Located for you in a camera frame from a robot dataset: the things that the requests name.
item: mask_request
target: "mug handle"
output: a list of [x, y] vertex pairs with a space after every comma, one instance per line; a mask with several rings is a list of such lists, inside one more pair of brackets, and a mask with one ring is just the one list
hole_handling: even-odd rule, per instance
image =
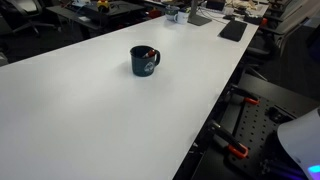
[[158, 66], [158, 64], [160, 63], [160, 52], [158, 50], [155, 50], [156, 51], [156, 54], [157, 54], [157, 57], [156, 57], [156, 63], [155, 65]]
[[174, 17], [173, 17], [173, 20], [174, 20], [175, 22], [178, 22], [177, 19], [178, 19], [178, 14], [175, 14]]

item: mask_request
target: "mug logo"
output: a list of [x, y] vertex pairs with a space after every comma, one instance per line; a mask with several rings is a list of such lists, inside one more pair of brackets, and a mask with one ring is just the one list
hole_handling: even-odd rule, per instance
[[154, 65], [152, 62], [149, 62], [145, 67], [144, 67], [144, 71], [145, 72], [151, 72], [154, 68]]

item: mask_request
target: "dark blue mug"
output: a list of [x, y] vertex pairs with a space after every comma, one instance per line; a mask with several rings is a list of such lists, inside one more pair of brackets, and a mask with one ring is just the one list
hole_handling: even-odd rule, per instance
[[[144, 57], [150, 50], [154, 50], [155, 54], [151, 57]], [[133, 47], [130, 54], [132, 71], [137, 76], [150, 76], [154, 68], [160, 63], [160, 52], [149, 46]]]

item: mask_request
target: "bottle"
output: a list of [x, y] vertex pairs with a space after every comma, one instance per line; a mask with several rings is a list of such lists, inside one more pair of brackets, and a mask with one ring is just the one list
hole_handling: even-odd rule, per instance
[[151, 49], [147, 54], [142, 56], [142, 58], [149, 58], [149, 57], [154, 56], [155, 54], [156, 54], [156, 51], [154, 49]]

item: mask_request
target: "gray floor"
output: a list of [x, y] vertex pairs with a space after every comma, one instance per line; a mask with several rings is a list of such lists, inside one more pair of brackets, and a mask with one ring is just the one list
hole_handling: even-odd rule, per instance
[[[309, 56], [305, 43], [313, 30], [305, 26], [298, 29], [289, 38], [283, 57], [266, 63], [260, 72], [274, 84], [320, 101], [320, 62]], [[62, 32], [39, 31], [41, 38], [32, 29], [0, 37], [10, 47], [6, 54], [10, 63], [82, 41], [76, 24], [64, 24]]]

